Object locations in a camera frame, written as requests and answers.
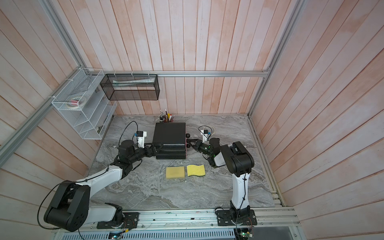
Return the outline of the black drawer cabinet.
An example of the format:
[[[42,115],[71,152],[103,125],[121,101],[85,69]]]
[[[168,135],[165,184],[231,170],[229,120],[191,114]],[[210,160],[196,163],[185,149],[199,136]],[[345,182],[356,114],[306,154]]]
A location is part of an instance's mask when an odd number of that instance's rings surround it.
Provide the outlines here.
[[[186,159],[186,123],[156,123],[152,143],[162,145],[157,160]]]

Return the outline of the yellow sponge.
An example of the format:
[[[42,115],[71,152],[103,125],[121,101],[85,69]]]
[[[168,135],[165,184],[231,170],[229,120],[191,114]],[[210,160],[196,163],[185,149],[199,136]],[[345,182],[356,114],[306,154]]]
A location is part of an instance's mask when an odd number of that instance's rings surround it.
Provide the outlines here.
[[[187,175],[202,177],[206,175],[205,166],[204,165],[188,165],[187,166]]]
[[[185,178],[185,167],[166,167],[166,179],[182,179]]]

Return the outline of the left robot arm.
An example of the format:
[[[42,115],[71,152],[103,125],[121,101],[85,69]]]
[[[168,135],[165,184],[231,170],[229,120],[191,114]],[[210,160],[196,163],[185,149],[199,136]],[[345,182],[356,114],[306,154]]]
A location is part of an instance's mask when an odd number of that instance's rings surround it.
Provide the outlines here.
[[[123,141],[114,161],[105,170],[81,180],[63,181],[54,187],[56,192],[44,214],[44,222],[69,232],[93,223],[121,228],[125,223],[122,207],[112,203],[91,207],[91,197],[125,178],[134,170],[134,163],[156,156],[162,148],[163,144],[139,147],[132,140]]]

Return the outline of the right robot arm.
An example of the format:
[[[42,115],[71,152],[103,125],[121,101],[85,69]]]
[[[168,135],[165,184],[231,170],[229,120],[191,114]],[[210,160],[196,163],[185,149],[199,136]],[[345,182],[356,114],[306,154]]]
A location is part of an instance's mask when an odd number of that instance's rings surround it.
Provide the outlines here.
[[[241,225],[254,216],[248,199],[248,182],[255,166],[255,161],[249,151],[241,142],[232,145],[221,145],[219,138],[212,138],[206,144],[200,139],[187,139],[187,148],[207,156],[207,161],[213,168],[226,166],[232,175],[233,196],[230,208],[221,207],[215,209],[218,225]]]

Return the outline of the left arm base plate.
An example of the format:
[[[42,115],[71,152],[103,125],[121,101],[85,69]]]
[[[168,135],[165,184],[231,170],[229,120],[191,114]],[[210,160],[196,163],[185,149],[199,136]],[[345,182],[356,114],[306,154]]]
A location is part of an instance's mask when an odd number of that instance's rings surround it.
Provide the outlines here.
[[[135,229],[139,215],[139,212],[118,213],[108,222],[98,222],[97,229]]]

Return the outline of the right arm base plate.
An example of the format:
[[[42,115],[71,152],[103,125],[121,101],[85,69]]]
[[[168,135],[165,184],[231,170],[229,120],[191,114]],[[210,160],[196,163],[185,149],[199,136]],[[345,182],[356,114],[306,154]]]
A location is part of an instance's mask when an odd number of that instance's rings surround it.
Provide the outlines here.
[[[232,210],[216,209],[219,226],[256,226],[258,224],[254,210],[241,210],[239,214]]]

